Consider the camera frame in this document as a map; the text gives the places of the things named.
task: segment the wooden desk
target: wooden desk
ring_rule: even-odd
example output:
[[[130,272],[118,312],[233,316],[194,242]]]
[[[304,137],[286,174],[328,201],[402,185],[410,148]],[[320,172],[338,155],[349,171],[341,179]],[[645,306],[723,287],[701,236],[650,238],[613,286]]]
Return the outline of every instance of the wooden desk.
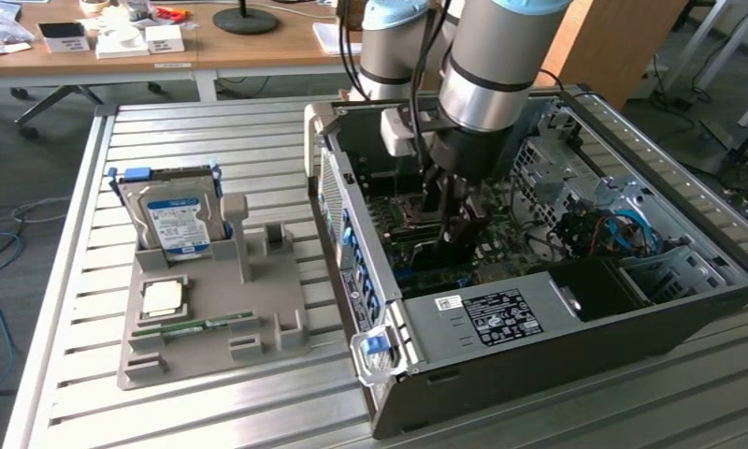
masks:
[[[320,20],[266,9],[279,18],[278,29],[259,36],[235,36],[211,22],[213,13],[231,5],[182,3],[179,7],[191,11],[197,24],[182,29],[185,52],[98,60],[93,51],[49,53],[43,42],[35,41],[29,51],[0,55],[0,87],[193,80],[201,101],[215,101],[213,81],[219,77],[342,71],[340,60],[325,55],[316,42],[312,26]],[[314,15],[333,14],[329,7],[314,4],[287,7]],[[50,0],[23,4],[19,23],[38,36],[37,23],[71,22],[85,16],[77,0]]]

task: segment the desk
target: desk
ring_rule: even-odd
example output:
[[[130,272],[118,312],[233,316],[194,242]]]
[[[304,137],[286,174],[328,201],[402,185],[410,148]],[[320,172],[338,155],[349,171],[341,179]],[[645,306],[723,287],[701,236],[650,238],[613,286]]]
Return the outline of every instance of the desk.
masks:
[[[197,27],[182,29],[185,52],[179,53],[98,60],[93,51],[49,53],[43,42],[33,42],[31,50],[0,55],[0,88],[193,80],[201,101],[215,101],[213,81],[219,77],[342,72],[338,58],[326,56],[316,42],[316,19],[270,10],[281,20],[278,29],[259,36],[235,36],[211,23],[213,13],[227,7],[182,3]],[[287,7],[316,15],[333,13],[329,7],[312,4]],[[38,35],[37,23],[70,22],[83,16],[77,0],[50,0],[23,4],[19,23]]]
[[[302,110],[332,99],[126,106],[94,119],[5,447],[748,448],[748,306],[664,355],[372,440],[304,188]],[[670,185],[690,192],[693,205],[714,210],[714,196],[693,194],[705,187],[680,167],[669,171],[672,159],[613,109],[582,101]],[[115,370],[135,231],[105,171],[211,159],[223,190],[247,195],[246,229],[275,219],[294,234],[312,350],[122,391]],[[735,222],[731,238],[748,245],[747,222],[723,213]]]

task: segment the small white box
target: small white box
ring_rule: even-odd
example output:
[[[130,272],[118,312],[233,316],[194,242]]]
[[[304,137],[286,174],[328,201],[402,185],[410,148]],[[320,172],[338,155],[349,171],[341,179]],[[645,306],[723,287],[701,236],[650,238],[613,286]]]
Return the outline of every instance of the small white box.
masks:
[[[86,30],[79,23],[38,23],[50,53],[89,51]]]
[[[147,26],[143,32],[150,53],[185,51],[178,25]]]

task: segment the hard drive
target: hard drive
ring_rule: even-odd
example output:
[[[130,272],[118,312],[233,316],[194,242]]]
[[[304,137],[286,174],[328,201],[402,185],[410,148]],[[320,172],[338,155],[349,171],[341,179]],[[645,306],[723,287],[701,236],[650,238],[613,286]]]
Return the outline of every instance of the hard drive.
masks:
[[[217,166],[175,169],[129,168],[107,172],[142,249],[162,249],[166,260],[201,257],[210,241],[226,238],[219,214]]]

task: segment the blue hard drive label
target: blue hard drive label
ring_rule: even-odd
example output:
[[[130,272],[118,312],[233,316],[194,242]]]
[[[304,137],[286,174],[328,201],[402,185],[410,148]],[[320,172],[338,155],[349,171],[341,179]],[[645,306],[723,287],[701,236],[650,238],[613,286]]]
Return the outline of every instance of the blue hard drive label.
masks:
[[[478,340],[486,346],[506,343],[544,329],[517,289],[462,300]]]
[[[207,226],[197,216],[199,199],[187,197],[150,201],[146,208],[166,258],[185,260],[198,257],[210,245]]]

